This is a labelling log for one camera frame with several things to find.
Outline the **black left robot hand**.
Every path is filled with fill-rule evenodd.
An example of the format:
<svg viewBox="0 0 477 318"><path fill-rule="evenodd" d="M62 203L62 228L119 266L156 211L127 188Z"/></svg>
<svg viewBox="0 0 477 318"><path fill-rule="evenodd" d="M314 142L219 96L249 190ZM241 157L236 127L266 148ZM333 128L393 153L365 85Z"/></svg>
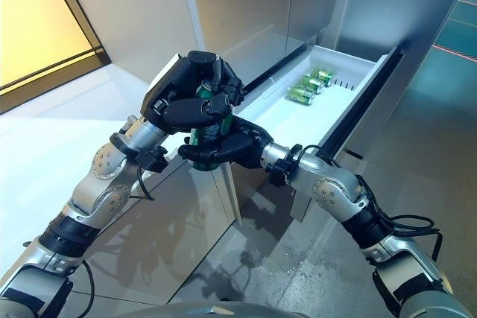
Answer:
<svg viewBox="0 0 477 318"><path fill-rule="evenodd" d="M243 83L217 54L175 54L150 83L140 109L155 127L172 135L208 127L244 100Z"/></svg>

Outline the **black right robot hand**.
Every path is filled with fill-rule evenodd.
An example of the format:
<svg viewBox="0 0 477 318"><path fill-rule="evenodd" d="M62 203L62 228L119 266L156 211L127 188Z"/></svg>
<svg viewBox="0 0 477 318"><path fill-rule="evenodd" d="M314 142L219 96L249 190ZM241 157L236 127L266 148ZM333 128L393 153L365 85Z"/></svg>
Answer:
<svg viewBox="0 0 477 318"><path fill-rule="evenodd" d="M265 146L273 143L273 137L262 127L236 115L233 116L229 133L217 144L181 145L178 154L201 165L235 162L248 169L261 168Z"/></svg>

